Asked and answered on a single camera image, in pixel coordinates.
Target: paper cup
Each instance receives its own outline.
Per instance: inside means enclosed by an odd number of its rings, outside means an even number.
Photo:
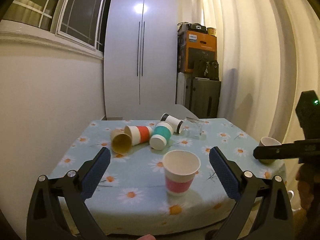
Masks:
[[[281,142],[277,141],[276,139],[273,139],[271,137],[262,137],[260,142],[259,142],[259,146],[271,146],[271,145],[281,145]],[[264,163],[264,164],[271,164],[273,163],[275,160],[259,160],[260,162]]]
[[[124,133],[132,138],[132,145],[137,145],[150,139],[152,128],[150,126],[126,126]]]
[[[172,125],[168,122],[160,121],[157,123],[153,135],[150,138],[150,146],[155,150],[163,150],[171,135],[173,135]]]
[[[111,147],[116,153],[127,153],[132,146],[132,139],[119,129],[111,131]]]
[[[168,115],[167,113],[164,114],[162,117],[161,117],[161,121],[166,121],[168,122],[169,124],[172,125],[173,127],[173,131],[176,132],[176,133],[181,133],[182,131],[182,123],[183,121],[171,116],[171,115]]]
[[[168,193],[173,196],[184,195],[200,168],[199,157],[191,152],[174,150],[164,155],[162,163]]]

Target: wardrobe door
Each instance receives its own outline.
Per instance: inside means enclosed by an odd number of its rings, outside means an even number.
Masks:
[[[144,0],[141,105],[175,104],[177,80],[177,0]]]
[[[111,0],[105,50],[106,117],[139,105],[143,0]]]

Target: tablecloth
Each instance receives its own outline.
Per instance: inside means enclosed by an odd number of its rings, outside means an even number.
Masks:
[[[229,199],[209,163],[209,150],[218,146],[227,159],[260,178],[280,175],[286,180],[284,162],[264,165],[253,156],[258,143],[226,119],[204,120],[201,139],[174,134],[163,151],[148,143],[133,146],[127,154],[112,153],[111,163],[92,198],[85,204],[106,233],[162,235],[201,228],[228,216],[235,201]],[[49,178],[62,177],[91,160],[101,147],[110,147],[110,131],[126,125],[148,125],[153,121],[93,121],[71,145]],[[170,150],[183,149],[201,160],[188,193],[183,197],[167,195],[162,157]],[[65,202],[61,200],[63,210]]]

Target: black rimmed paper cup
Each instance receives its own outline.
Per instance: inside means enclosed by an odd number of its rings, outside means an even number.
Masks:
[[[182,123],[183,121],[181,121],[180,119],[177,119],[175,117],[173,117],[172,115],[169,115],[167,113],[165,113],[162,117],[161,117],[161,121],[166,121],[169,124],[172,125],[174,132],[176,133],[181,133],[182,131]]]

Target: hand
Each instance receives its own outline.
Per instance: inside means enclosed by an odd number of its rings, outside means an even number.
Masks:
[[[147,235],[147,236],[140,237],[138,240],[156,240],[156,239],[152,235]]]

